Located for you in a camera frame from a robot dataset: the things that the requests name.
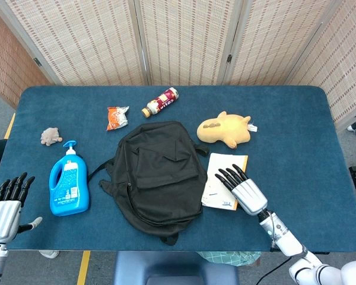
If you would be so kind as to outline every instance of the stuffed animal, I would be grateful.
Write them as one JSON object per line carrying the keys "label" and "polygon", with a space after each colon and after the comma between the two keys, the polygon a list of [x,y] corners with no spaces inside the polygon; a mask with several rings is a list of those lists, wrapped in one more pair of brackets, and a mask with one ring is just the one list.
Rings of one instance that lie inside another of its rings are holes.
{"label": "stuffed animal", "polygon": [[62,138],[59,136],[58,128],[47,128],[41,134],[41,143],[50,146],[57,141],[61,142]]}
{"label": "stuffed animal", "polygon": [[205,143],[223,141],[230,148],[236,148],[237,144],[250,140],[249,120],[250,116],[244,118],[239,115],[227,115],[227,112],[223,111],[217,118],[202,122],[196,134]]}

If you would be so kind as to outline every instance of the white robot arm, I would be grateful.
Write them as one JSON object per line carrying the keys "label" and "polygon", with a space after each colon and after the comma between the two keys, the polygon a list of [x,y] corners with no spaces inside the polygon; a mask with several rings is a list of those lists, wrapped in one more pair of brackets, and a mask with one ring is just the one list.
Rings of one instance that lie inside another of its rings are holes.
{"label": "white robot arm", "polygon": [[258,216],[260,225],[287,257],[298,257],[289,273],[300,285],[356,285],[356,261],[343,266],[342,270],[322,262],[300,243],[288,230],[278,216],[266,209],[268,200],[237,165],[233,169],[219,169],[224,175],[216,177],[232,192],[244,211],[251,216]]}
{"label": "white robot arm", "polygon": [[33,222],[19,226],[21,209],[24,206],[30,184],[34,176],[29,178],[23,185],[26,172],[13,180],[6,180],[0,186],[0,280],[7,260],[7,243],[12,241],[17,233],[33,230],[41,223],[38,217]]}

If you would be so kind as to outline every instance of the robot finger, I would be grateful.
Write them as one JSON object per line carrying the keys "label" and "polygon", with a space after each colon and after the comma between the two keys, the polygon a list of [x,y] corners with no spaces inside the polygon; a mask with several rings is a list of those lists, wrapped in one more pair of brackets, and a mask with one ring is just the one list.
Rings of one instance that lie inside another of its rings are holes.
{"label": "robot finger", "polygon": [[5,188],[8,186],[9,183],[10,183],[10,180],[7,179],[0,185],[0,201],[3,199]]}
{"label": "robot finger", "polygon": [[232,177],[237,181],[238,184],[242,183],[243,180],[235,171],[230,168],[226,168],[226,171],[228,171],[229,174],[232,175]]}
{"label": "robot finger", "polygon": [[248,176],[246,176],[246,174],[244,173],[244,171],[239,168],[236,164],[232,164],[233,168],[236,169],[237,173],[240,175],[240,177],[245,181],[248,180]]}
{"label": "robot finger", "polygon": [[23,181],[27,175],[28,175],[28,173],[24,172],[16,180],[16,184],[14,185],[14,189],[12,191],[11,197],[9,198],[10,200],[17,200],[18,194],[20,194],[20,191],[21,191],[21,186],[23,185]]}
{"label": "robot finger", "polygon": [[234,188],[234,186],[228,182],[228,180],[226,180],[223,176],[221,176],[220,174],[215,174],[216,178],[219,179],[221,181],[221,183],[223,183],[223,185],[225,187],[227,187],[227,189],[229,191],[232,191],[232,189]]}
{"label": "robot finger", "polygon": [[26,180],[20,194],[18,194],[18,198],[17,200],[19,200],[21,202],[21,207],[24,206],[24,203],[25,203],[25,200],[26,200],[26,197],[28,195],[28,190],[29,190],[29,187],[30,187],[30,184],[33,183],[35,177],[32,176],[31,178],[29,178],[28,180]]}
{"label": "robot finger", "polygon": [[10,181],[10,183],[8,184],[6,190],[5,190],[5,193],[4,193],[4,197],[3,197],[3,200],[6,201],[6,200],[9,200],[9,198],[11,197],[11,194],[12,194],[12,191],[13,191],[13,188],[14,188],[14,185],[17,181],[17,178],[18,177],[15,177],[14,179],[12,179]]}
{"label": "robot finger", "polygon": [[219,170],[219,172],[220,172],[221,174],[223,174],[224,177],[231,183],[231,185],[233,185],[234,187],[236,187],[236,186],[239,184],[239,183],[237,183],[237,181],[236,181],[228,172],[226,172],[224,169],[219,168],[218,170]]}
{"label": "robot finger", "polygon": [[32,221],[29,224],[22,224],[18,226],[17,233],[22,233],[26,232],[27,230],[33,230],[35,229],[40,223],[42,222],[42,217],[36,218],[34,221]]}

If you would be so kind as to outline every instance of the blue tablecloth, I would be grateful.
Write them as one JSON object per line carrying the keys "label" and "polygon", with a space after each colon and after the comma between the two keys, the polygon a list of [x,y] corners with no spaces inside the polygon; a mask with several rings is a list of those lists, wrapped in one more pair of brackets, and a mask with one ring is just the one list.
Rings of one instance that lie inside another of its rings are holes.
{"label": "blue tablecloth", "polygon": [[[89,184],[88,211],[55,217],[49,208],[52,166],[65,155],[61,143],[41,145],[40,135],[58,127],[89,169],[114,156],[119,140],[146,122],[180,121],[194,141],[198,125],[221,111],[250,115],[258,126],[250,142],[236,150],[208,144],[225,154],[247,154],[247,174],[268,198],[268,208],[312,251],[356,251],[356,200],[336,137],[326,95],[305,86],[176,87],[179,100],[145,119],[141,109],[167,87],[32,87],[21,96],[0,165],[0,183],[22,172],[34,175],[21,222],[43,217],[42,224],[9,244],[11,249],[267,251],[268,235],[257,217],[242,210],[204,207],[174,246],[134,229],[112,197],[98,186],[105,171]],[[130,106],[129,125],[106,131],[107,107]],[[208,157],[201,157],[205,167]]]}

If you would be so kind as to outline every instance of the bottle cap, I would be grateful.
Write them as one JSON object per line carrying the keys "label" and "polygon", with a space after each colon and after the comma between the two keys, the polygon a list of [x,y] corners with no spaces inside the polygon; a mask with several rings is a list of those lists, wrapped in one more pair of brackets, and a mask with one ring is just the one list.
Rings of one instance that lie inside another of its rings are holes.
{"label": "bottle cap", "polygon": [[151,115],[150,111],[149,111],[149,108],[142,108],[141,112],[145,116],[145,118],[149,118],[150,115]]}
{"label": "bottle cap", "polygon": [[76,154],[76,152],[75,152],[75,150],[73,150],[72,149],[72,147],[74,146],[74,145],[76,145],[77,144],[77,142],[76,141],[67,141],[67,142],[65,142],[65,144],[63,145],[63,147],[68,147],[69,149],[66,151],[66,155],[67,154]]}

